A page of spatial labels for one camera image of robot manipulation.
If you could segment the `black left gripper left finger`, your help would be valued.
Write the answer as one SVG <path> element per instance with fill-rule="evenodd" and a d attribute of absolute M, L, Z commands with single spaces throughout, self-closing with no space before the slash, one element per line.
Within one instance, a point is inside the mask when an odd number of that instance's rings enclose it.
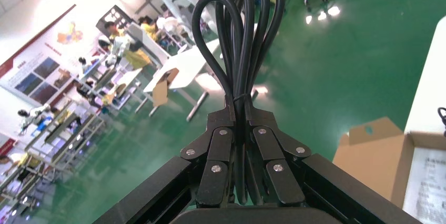
<path fill-rule="evenodd" d="M 226 96 L 225 107 L 208 114 L 205 132 L 180 152 L 192 163 L 197 207 L 225 207 L 232 199 L 234 128 L 234 102 Z"/>

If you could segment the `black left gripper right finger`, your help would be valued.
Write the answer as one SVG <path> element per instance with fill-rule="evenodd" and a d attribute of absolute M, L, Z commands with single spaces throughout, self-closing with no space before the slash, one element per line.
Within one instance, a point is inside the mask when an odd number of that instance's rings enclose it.
<path fill-rule="evenodd" d="M 305 144 L 278 128 L 273 113 L 245 102 L 246 186 L 255 205 L 300 205 L 299 163 L 311 155 Z"/>

